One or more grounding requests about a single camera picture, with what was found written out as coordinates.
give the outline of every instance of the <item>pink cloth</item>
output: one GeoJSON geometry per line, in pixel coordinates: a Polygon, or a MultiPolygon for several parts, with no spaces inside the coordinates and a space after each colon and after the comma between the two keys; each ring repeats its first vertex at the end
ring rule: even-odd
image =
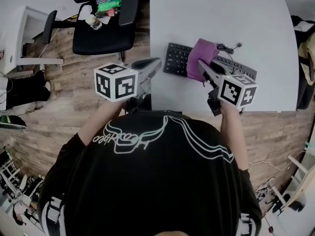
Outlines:
{"type": "Polygon", "coordinates": [[[200,38],[192,49],[187,62],[187,77],[205,82],[205,78],[198,70],[198,59],[210,65],[213,58],[219,54],[216,44],[200,38]]]}

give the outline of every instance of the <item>wooden floor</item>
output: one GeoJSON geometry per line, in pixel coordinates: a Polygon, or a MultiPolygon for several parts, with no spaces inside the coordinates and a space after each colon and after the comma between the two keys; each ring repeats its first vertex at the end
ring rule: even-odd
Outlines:
{"type": "MultiPolygon", "coordinates": [[[[149,28],[149,4],[142,3],[144,18],[139,27],[149,28]]],[[[21,116],[27,123],[24,131],[0,131],[0,146],[14,141],[11,147],[16,163],[27,174],[45,175],[54,164],[57,155],[66,143],[98,108],[102,98],[95,94],[93,69],[107,62],[116,62],[117,56],[92,58],[72,52],[72,29],[61,29],[42,55],[44,58],[62,58],[63,65],[48,65],[47,79],[52,83],[51,99],[38,103],[42,108],[21,116]]],[[[28,47],[29,57],[38,57],[44,45],[41,38],[28,47]]],[[[150,55],[150,37],[137,33],[134,47],[126,52],[126,59],[150,55]]],[[[11,110],[11,114],[22,114],[35,104],[11,110]]],[[[250,162],[269,161],[279,168],[289,163],[287,156],[298,155],[310,133],[315,112],[315,103],[305,111],[285,113],[244,113],[242,116],[250,162]]],[[[221,117],[208,113],[185,113],[220,128],[221,117]]],[[[295,167],[283,172],[261,163],[250,165],[254,188],[276,177],[276,186],[284,186],[295,167]]]]}

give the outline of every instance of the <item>cable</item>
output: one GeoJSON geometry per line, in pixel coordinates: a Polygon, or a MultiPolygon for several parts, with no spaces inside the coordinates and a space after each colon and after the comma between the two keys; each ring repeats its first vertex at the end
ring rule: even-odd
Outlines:
{"type": "MultiPolygon", "coordinates": [[[[53,37],[50,39],[50,41],[53,40],[53,38],[56,36],[56,34],[57,34],[57,32],[59,31],[59,29],[60,29],[60,28],[58,28],[58,29],[56,30],[55,34],[54,34],[53,37]]],[[[41,54],[38,56],[38,58],[40,58],[40,57],[42,56],[42,54],[44,53],[44,51],[46,50],[46,48],[47,48],[48,45],[49,45],[49,44],[46,44],[44,50],[41,52],[41,54]]]]}
{"type": "Polygon", "coordinates": [[[29,114],[29,113],[33,113],[33,112],[35,112],[36,110],[40,110],[42,107],[37,107],[37,102],[35,102],[35,108],[34,109],[32,109],[32,110],[29,110],[29,111],[25,111],[25,113],[23,113],[23,114],[20,114],[20,115],[17,115],[17,116],[22,116],[22,115],[27,115],[27,114],[29,114]]]}
{"type": "Polygon", "coordinates": [[[3,76],[5,76],[8,80],[10,80],[10,81],[11,81],[11,84],[12,84],[11,89],[10,89],[9,91],[4,92],[2,95],[0,95],[0,97],[2,97],[4,94],[9,93],[9,92],[13,89],[13,81],[12,81],[8,76],[6,76],[4,73],[2,73],[1,71],[0,71],[0,73],[1,73],[3,76]]]}
{"type": "Polygon", "coordinates": [[[233,60],[232,57],[231,57],[231,55],[234,54],[234,50],[235,50],[236,48],[239,48],[239,47],[242,47],[242,46],[243,46],[242,43],[238,43],[238,44],[236,45],[236,47],[232,49],[232,48],[226,47],[226,45],[224,45],[224,44],[218,44],[218,45],[217,45],[217,49],[218,49],[219,51],[226,52],[226,53],[230,56],[231,60],[233,60]]]}
{"type": "MultiPolygon", "coordinates": [[[[301,154],[302,152],[306,152],[305,150],[303,150],[303,151],[301,151],[301,152],[299,152],[295,157],[297,157],[299,154],[301,154]]],[[[251,165],[257,165],[257,164],[260,164],[260,163],[267,163],[267,164],[270,164],[270,166],[272,166],[272,167],[274,167],[275,169],[277,169],[278,171],[280,171],[280,172],[282,172],[282,171],[284,171],[284,170],[286,170],[287,169],[287,167],[292,163],[292,162],[290,162],[285,168],[283,168],[283,169],[280,169],[280,168],[278,168],[277,166],[274,166],[273,164],[271,164],[270,162],[266,162],[266,161],[261,161],[261,162],[258,162],[258,163],[251,163],[251,162],[248,162],[249,164],[251,164],[251,165]]]]}

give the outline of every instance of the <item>black t-shirt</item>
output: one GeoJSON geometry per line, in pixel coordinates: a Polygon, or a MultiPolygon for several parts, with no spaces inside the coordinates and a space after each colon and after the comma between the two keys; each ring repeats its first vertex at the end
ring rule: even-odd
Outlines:
{"type": "Polygon", "coordinates": [[[241,213],[255,235],[261,225],[249,173],[219,131],[168,111],[114,119],[86,147],[75,135],[46,176],[40,217],[61,193],[67,236],[233,236],[241,213]]]}

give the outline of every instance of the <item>white desk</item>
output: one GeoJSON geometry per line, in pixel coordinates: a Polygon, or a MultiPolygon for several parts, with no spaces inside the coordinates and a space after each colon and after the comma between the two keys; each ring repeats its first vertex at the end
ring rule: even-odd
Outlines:
{"type": "Polygon", "coordinates": [[[24,36],[24,28],[28,17],[45,22],[48,16],[29,7],[20,6],[3,23],[0,45],[5,47],[5,53],[4,59],[0,61],[0,71],[4,74],[9,73],[17,65],[63,63],[63,59],[21,58],[23,44],[33,43],[33,40],[24,36]]]}
{"type": "MultiPolygon", "coordinates": [[[[199,38],[235,47],[233,59],[257,71],[259,87],[246,111],[294,111],[298,54],[284,0],[150,0],[151,56],[165,61],[167,45],[193,47],[199,38]]],[[[209,88],[163,73],[152,80],[154,110],[211,111],[209,88]]]]}

